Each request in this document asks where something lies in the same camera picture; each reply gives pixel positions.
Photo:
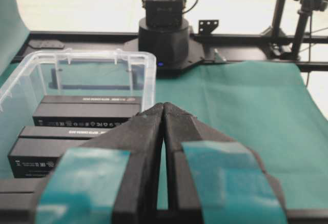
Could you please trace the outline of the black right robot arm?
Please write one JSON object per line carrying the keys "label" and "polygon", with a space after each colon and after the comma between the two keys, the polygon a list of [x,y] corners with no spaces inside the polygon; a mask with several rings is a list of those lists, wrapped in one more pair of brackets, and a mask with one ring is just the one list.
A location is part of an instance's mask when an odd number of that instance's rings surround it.
{"label": "black right robot arm", "polygon": [[202,44],[193,40],[184,18],[186,0],[142,0],[146,15],[138,36],[124,44],[126,51],[152,53],[160,74],[180,73],[204,60]]}

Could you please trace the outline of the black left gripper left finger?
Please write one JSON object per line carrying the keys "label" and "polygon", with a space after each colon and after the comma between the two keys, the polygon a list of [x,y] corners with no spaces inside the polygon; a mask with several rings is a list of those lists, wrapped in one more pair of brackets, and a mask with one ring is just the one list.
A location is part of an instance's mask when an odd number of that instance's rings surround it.
{"label": "black left gripper left finger", "polygon": [[156,211],[163,104],[63,153],[35,192],[35,223],[149,223]]}

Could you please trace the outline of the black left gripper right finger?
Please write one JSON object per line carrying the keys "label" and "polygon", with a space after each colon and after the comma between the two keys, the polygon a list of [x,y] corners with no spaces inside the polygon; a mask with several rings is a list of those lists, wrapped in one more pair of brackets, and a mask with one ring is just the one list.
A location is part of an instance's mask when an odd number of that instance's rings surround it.
{"label": "black left gripper right finger", "polygon": [[175,223],[286,223],[279,181],[259,154],[164,104],[169,209]]}

